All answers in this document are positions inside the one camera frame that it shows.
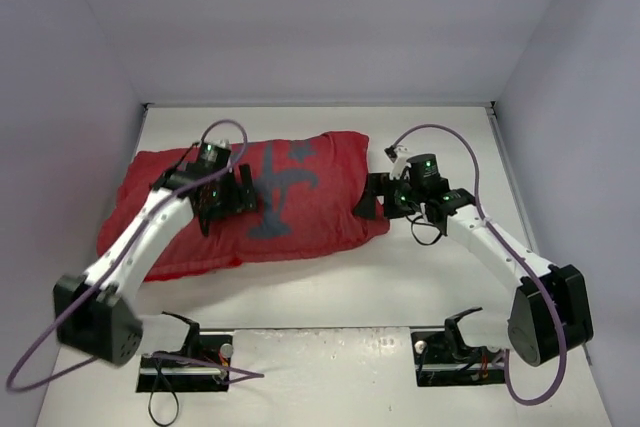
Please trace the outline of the red navy pillowcase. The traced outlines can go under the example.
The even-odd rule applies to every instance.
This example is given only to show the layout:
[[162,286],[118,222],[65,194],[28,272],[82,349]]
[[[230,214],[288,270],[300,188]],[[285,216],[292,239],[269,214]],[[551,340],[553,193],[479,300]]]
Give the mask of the red navy pillowcase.
[[369,138],[329,131],[303,140],[252,142],[249,164],[259,209],[221,221],[208,236],[192,221],[146,279],[168,281],[247,263],[312,259],[355,249],[390,223],[353,213],[368,174]]

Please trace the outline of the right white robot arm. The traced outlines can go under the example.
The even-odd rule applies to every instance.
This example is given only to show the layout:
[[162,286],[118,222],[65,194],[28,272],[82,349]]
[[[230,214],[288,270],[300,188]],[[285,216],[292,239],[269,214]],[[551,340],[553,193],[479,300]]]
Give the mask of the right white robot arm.
[[442,345],[449,356],[464,359],[480,342],[540,366],[559,356],[559,333],[569,350],[593,338],[586,282],[575,266],[554,265],[482,215],[472,193],[450,187],[435,155],[413,155],[402,146],[388,147],[385,153],[391,170],[368,174],[354,214],[365,219],[415,215],[464,247],[513,296],[508,319],[479,339],[466,324],[445,330]]

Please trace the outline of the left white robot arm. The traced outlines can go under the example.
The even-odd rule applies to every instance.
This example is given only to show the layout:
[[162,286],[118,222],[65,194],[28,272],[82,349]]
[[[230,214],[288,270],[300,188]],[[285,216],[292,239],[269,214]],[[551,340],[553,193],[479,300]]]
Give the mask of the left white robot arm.
[[257,194],[249,164],[228,142],[194,145],[193,161],[180,159],[151,184],[129,225],[107,251],[78,276],[53,288],[58,341],[90,357],[122,366],[145,346],[151,322],[132,307],[171,241],[192,221],[203,236],[212,223],[254,212]]

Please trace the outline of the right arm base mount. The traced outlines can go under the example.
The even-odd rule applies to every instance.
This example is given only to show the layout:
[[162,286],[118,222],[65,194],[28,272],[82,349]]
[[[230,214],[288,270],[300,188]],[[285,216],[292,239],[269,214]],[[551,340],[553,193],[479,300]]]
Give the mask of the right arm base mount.
[[447,317],[441,326],[410,328],[418,387],[475,387],[505,383],[501,350],[483,344],[467,345],[459,328],[462,319],[481,311],[481,307],[472,307]]

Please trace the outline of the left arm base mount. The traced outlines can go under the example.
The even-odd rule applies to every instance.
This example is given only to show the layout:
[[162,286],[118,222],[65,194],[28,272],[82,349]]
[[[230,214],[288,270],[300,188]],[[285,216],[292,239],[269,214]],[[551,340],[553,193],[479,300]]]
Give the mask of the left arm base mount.
[[205,328],[167,311],[141,318],[144,335],[135,354],[138,393],[207,393],[229,390],[233,332]]

